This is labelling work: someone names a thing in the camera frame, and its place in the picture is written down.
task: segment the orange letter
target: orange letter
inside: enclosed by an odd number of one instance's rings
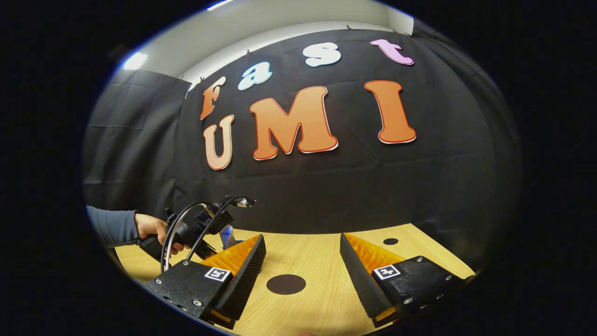
[[[214,105],[212,105],[211,101],[215,102],[218,99],[220,85],[224,85],[225,82],[226,77],[222,77],[203,92],[203,111],[201,111],[201,115],[199,116],[200,120],[205,119],[214,110]]]
[[[286,154],[293,151],[299,127],[303,139],[298,150],[303,153],[331,151],[338,147],[338,139],[330,133],[325,115],[324,96],[328,89],[313,86],[300,90],[290,112],[286,114],[273,98],[265,98],[251,105],[257,125],[256,160],[274,158],[278,150],[270,142],[270,132]]]
[[[373,92],[381,113],[383,125],[379,139],[383,143],[411,142],[417,133],[408,125],[407,116],[400,100],[402,86],[392,81],[370,81],[365,89]]]
[[[207,158],[207,164],[209,164],[213,170],[226,168],[232,159],[232,134],[230,132],[230,124],[232,124],[232,121],[234,121],[234,115],[232,114],[225,116],[220,121],[220,127],[222,128],[222,143],[224,147],[221,156],[216,155],[216,143],[214,141],[216,125],[211,125],[203,131],[203,137],[205,138],[205,157]]]

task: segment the gray sleeve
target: gray sleeve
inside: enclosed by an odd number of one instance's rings
[[[86,207],[91,223],[106,247],[115,248],[139,243],[135,224],[136,211],[109,211]]]

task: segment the black dot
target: black dot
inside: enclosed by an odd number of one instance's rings
[[[283,274],[275,276],[267,282],[267,288],[276,294],[289,295],[295,294],[304,289],[307,282],[300,276],[293,274]]]
[[[398,244],[398,239],[396,239],[396,238],[388,238],[388,239],[384,240],[383,243],[386,244],[386,245]]]

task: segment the ceiling light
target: ceiling light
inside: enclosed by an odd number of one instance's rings
[[[207,10],[208,10],[208,11],[215,10],[215,9],[216,9],[216,8],[218,8],[219,6],[222,6],[222,5],[224,5],[224,4],[227,4],[227,3],[228,3],[228,2],[230,2],[230,1],[232,1],[232,0],[224,0],[224,1],[222,1],[222,2],[218,2],[217,4],[215,4],[215,5],[211,6],[210,8],[207,8]]]
[[[147,59],[147,55],[136,53],[129,58],[126,63],[124,63],[124,68],[127,70],[137,70],[141,68],[141,66],[145,63]]]

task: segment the cable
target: cable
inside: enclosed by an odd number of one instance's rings
[[[215,214],[209,208],[211,206],[211,203],[209,203],[209,202],[193,203],[193,204],[189,205],[188,207],[186,207],[182,212],[180,212],[180,214],[178,216],[176,216],[176,219],[173,221],[172,226],[170,226],[170,229],[168,229],[168,232],[166,233],[166,238],[164,239],[164,244],[162,245],[162,254],[160,255],[161,258],[160,258],[160,262],[159,262],[160,270],[162,273],[164,272],[164,268],[166,268],[166,270],[168,270],[168,264],[170,263],[170,251],[172,250],[172,243],[174,241],[174,237],[176,236],[176,230],[178,229],[178,226],[182,222],[182,219],[184,218],[184,216],[186,216],[186,214],[193,207],[195,207],[197,205],[201,205],[210,214],[210,216],[212,216],[212,217],[215,216]]]
[[[238,198],[245,198],[247,200],[249,199],[247,196],[233,196],[231,199],[229,199],[227,202],[225,202],[222,205],[222,207],[218,210],[218,212],[216,212],[216,214],[211,218],[211,220],[207,224],[207,226],[203,229],[203,232],[201,232],[201,235],[199,236],[199,238],[197,238],[197,240],[195,240],[195,244],[190,249],[189,255],[186,257],[185,260],[190,260],[191,259],[191,257],[193,256],[193,253],[195,253],[195,250],[197,250],[197,247],[199,246],[201,240],[203,239],[203,237],[205,237],[205,234],[207,233],[207,231],[210,230],[211,225],[213,223],[215,223],[215,221],[218,219],[218,217],[224,212],[224,210],[228,206],[228,204],[232,203],[234,200],[236,200]]]

